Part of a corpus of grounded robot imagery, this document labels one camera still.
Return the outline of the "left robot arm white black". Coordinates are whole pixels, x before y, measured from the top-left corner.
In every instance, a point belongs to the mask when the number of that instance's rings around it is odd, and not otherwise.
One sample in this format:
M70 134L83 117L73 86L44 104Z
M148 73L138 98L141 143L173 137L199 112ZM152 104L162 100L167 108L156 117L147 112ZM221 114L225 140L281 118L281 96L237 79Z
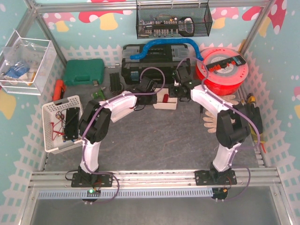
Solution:
M149 105L157 100L154 80L144 77L136 86L102 102L88 102L79 120L82 137L82 160L80 168L87 174L98 173L98 153L106 137L112 116L139 105Z

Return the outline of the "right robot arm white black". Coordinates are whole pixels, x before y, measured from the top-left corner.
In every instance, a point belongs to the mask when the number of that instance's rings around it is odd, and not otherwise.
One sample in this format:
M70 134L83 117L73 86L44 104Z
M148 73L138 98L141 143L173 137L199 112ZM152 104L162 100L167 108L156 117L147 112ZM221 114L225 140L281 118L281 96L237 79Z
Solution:
M174 84L169 87L169 91L174 96L193 100L217 119L216 137L219 147L212 165L219 173L227 171L238 148L250 134L244 105L232 105L223 100L203 82L192 79L184 67L177 67L172 76Z

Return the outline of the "white peg fixture board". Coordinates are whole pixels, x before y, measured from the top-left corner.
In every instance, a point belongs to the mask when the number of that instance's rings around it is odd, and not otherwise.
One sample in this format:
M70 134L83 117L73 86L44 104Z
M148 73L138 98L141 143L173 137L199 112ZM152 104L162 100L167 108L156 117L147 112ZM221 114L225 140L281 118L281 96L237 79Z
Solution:
M115 123L115 122L119 121L120 119L124 118L125 116L129 115L133 111L134 111L133 109L127 108L127 109L122 110L121 112L117 112L117 113L113 112L111 114L111 121L113 123Z

